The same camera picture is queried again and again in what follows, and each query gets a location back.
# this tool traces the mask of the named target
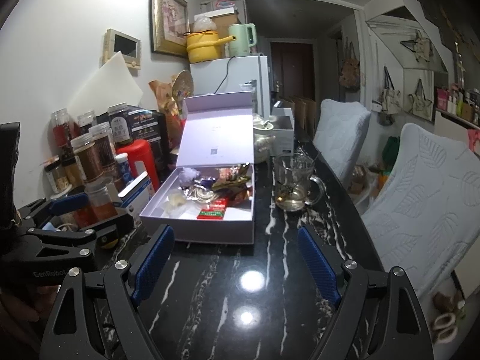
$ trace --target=gold picture frame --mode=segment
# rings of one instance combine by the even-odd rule
[[[185,0],[149,0],[150,43],[153,53],[187,56],[190,30]]]

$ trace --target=white refrigerator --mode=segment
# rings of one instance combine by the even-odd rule
[[[270,116],[270,80],[266,56],[235,57],[231,59],[230,63],[228,58],[198,62],[190,64],[190,71],[193,77],[194,95],[215,93],[217,88],[217,93],[239,92],[241,84],[256,80],[257,111],[263,117]]]

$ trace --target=green kettle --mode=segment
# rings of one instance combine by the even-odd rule
[[[250,48],[257,44],[255,24],[232,24],[229,35],[236,37],[236,40],[229,43],[230,56],[249,56]]]

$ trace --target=red bottle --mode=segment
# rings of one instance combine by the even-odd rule
[[[160,181],[158,180],[150,144],[144,139],[136,139],[131,144],[118,148],[117,154],[121,153],[128,154],[128,163],[133,177],[138,177],[138,169],[145,169],[150,176],[150,180],[152,180],[154,190],[158,190]]]

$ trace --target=black marble table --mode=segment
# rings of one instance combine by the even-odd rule
[[[165,360],[308,359],[334,311],[320,296],[297,247],[297,229],[314,226],[344,259],[364,268],[382,266],[344,188],[311,142],[297,150],[315,160],[325,194],[314,207],[287,214],[273,200],[272,165],[255,167],[255,243],[226,246],[176,243],[141,319]],[[148,241],[136,230],[121,240],[105,267],[128,259]],[[102,318],[109,322],[106,303]],[[368,318],[362,319],[349,357],[363,351]],[[116,346],[114,330],[106,327]],[[122,359],[121,347],[114,358]]]

